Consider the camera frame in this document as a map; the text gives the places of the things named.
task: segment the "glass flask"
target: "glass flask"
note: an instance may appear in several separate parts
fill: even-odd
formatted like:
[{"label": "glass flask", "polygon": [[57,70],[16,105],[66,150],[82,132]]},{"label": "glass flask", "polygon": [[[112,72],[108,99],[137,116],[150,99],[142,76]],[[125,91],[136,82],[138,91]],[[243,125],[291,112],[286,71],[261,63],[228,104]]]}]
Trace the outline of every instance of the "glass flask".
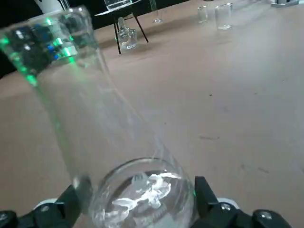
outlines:
[{"label": "glass flask", "polygon": [[132,4],[132,0],[104,0],[108,10],[119,9]]},{"label": "glass flask", "polygon": [[2,29],[0,48],[49,113],[96,227],[190,226],[193,185],[112,83],[84,7]]},{"label": "glass flask", "polygon": [[215,8],[215,21],[218,30],[227,30],[231,26],[232,3],[227,3]]},{"label": "glass flask", "polygon": [[137,32],[126,26],[124,19],[118,19],[118,41],[121,49],[128,50],[137,46]]}]

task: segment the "blue light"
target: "blue light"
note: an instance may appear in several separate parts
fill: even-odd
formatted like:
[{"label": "blue light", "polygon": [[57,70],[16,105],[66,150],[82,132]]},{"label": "blue light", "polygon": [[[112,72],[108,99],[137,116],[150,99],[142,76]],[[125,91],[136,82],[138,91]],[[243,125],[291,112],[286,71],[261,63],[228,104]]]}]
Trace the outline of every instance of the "blue light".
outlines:
[{"label": "blue light", "polygon": [[47,48],[48,48],[48,50],[50,50],[50,51],[54,50],[54,47],[53,47],[52,45],[48,45]]}]

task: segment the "glass vial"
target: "glass vial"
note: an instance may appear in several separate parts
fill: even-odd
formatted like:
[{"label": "glass vial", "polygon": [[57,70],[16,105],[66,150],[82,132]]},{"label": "glass vial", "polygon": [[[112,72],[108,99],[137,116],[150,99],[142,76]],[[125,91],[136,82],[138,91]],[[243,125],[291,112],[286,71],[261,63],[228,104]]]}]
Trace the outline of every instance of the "glass vial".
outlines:
[{"label": "glass vial", "polygon": [[89,15],[79,7],[1,29],[0,49],[49,113],[95,228],[188,228],[193,185],[111,81]]},{"label": "glass vial", "polygon": [[118,19],[118,41],[122,50],[129,50],[137,46],[137,32],[126,26],[123,18]]},{"label": "glass vial", "polygon": [[199,23],[206,22],[208,20],[207,6],[198,7]]},{"label": "glass vial", "polygon": [[215,21],[218,30],[227,30],[231,26],[232,3],[227,3],[215,8]]}]

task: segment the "glass bottle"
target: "glass bottle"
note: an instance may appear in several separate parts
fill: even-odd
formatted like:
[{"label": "glass bottle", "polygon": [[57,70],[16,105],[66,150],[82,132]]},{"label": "glass bottle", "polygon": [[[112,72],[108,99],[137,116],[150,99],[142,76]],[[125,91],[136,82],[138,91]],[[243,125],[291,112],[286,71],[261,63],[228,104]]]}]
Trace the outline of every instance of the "glass bottle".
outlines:
[{"label": "glass bottle", "polygon": [[188,228],[191,181],[119,93],[84,7],[0,30],[49,113],[82,212],[98,228]]},{"label": "glass bottle", "polygon": [[137,46],[137,32],[126,26],[124,19],[118,19],[118,41],[121,49],[129,50]]}]

